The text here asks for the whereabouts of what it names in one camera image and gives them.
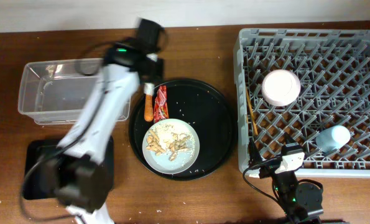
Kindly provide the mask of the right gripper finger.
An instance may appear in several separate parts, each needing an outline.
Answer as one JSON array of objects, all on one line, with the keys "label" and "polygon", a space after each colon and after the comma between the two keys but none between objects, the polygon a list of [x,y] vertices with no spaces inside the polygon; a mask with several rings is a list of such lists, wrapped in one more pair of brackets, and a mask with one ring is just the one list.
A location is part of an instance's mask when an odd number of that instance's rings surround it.
[{"label": "right gripper finger", "polygon": [[305,152],[303,147],[294,140],[291,135],[288,133],[284,133],[285,138],[285,145],[284,145],[284,153],[300,153]]},{"label": "right gripper finger", "polygon": [[255,165],[262,162],[262,157],[253,139],[249,141],[248,151],[249,151],[249,165]]}]

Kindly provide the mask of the orange carrot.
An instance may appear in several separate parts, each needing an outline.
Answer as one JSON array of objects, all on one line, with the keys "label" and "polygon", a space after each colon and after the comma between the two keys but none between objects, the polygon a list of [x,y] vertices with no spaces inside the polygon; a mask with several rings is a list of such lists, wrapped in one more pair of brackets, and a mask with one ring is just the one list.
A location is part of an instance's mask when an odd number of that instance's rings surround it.
[{"label": "orange carrot", "polygon": [[151,122],[154,119],[152,95],[146,94],[145,107],[144,107],[144,119],[147,122]]}]

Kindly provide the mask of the red snack wrapper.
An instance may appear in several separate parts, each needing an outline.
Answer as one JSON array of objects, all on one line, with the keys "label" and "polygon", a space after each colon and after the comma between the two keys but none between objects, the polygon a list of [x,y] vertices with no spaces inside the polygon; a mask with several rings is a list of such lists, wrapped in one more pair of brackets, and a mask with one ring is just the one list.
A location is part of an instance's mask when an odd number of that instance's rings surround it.
[{"label": "red snack wrapper", "polygon": [[168,119],[169,112],[167,106],[167,87],[165,85],[159,86],[157,96],[154,101],[154,123],[161,120]]}]

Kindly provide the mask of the light blue cup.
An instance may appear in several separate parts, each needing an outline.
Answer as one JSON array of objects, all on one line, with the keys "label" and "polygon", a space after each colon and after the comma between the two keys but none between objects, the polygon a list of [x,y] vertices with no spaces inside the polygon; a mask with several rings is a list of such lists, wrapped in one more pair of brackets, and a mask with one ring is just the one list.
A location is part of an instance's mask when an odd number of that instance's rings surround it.
[{"label": "light blue cup", "polygon": [[323,152],[329,152],[340,149],[350,138],[350,131],[344,126],[337,125],[321,131],[316,137],[316,144]]}]

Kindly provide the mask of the wooden chopstick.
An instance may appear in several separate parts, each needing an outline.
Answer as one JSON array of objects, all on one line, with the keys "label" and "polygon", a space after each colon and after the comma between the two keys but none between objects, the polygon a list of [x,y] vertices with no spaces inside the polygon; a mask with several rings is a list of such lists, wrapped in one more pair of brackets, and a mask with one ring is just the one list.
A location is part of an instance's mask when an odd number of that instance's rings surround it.
[{"label": "wooden chopstick", "polygon": [[252,104],[251,104],[251,99],[250,99],[249,92],[248,92],[247,89],[246,89],[246,101],[247,101],[247,106],[248,106],[249,114],[250,114],[250,118],[251,118],[253,136],[257,137],[259,133],[257,131],[256,120],[255,120],[255,117],[254,117]]}]

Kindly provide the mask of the white pink bowl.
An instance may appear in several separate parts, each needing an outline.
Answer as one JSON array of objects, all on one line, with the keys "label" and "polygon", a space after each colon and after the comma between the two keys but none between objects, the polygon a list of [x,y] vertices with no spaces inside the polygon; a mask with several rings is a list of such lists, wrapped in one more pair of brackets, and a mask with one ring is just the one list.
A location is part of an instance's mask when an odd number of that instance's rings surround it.
[{"label": "white pink bowl", "polygon": [[274,70],[262,81],[262,97],[273,106],[287,106],[299,96],[301,83],[293,72]]}]

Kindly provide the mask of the grey plate with food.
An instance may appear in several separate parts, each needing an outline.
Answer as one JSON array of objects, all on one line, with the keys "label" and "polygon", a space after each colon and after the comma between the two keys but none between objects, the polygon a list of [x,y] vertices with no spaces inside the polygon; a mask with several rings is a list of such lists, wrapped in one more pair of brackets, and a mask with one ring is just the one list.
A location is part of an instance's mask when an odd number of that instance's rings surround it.
[{"label": "grey plate with food", "polygon": [[174,175],[188,170],[200,152],[197,132],[179,119],[153,124],[141,143],[142,155],[152,170]]}]

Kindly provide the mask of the white tissue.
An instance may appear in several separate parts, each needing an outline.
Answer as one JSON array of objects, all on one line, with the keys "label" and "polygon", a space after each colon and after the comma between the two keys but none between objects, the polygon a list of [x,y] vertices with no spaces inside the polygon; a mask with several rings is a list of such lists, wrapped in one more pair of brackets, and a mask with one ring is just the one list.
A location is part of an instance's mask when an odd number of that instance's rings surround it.
[{"label": "white tissue", "polygon": [[145,83],[144,84],[144,94],[153,96],[154,95],[154,88],[155,85],[153,83]]}]

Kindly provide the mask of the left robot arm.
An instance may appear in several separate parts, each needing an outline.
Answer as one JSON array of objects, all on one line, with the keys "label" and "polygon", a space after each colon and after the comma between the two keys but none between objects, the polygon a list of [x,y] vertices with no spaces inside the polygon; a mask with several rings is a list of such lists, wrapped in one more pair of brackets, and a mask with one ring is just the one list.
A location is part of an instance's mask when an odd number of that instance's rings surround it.
[{"label": "left robot arm", "polygon": [[159,47],[116,43],[107,51],[93,91],[57,151],[34,167],[49,178],[52,194],[78,223],[112,223],[106,198],[114,175],[106,164],[110,135],[126,102],[142,82],[162,76]]}]

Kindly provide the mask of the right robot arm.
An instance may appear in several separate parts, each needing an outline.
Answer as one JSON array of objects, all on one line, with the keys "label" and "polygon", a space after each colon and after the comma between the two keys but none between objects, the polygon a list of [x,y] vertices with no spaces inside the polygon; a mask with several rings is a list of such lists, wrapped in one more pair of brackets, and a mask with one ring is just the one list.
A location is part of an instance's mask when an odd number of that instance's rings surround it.
[{"label": "right robot arm", "polygon": [[323,214],[323,185],[310,179],[298,180],[295,171],[302,167],[305,152],[289,134],[284,134],[285,144],[280,154],[263,159],[254,141],[250,141],[249,167],[243,171],[243,179],[250,170],[258,170],[259,178],[272,179],[273,196],[248,182],[249,186],[277,203],[285,213],[285,223],[321,223]]}]

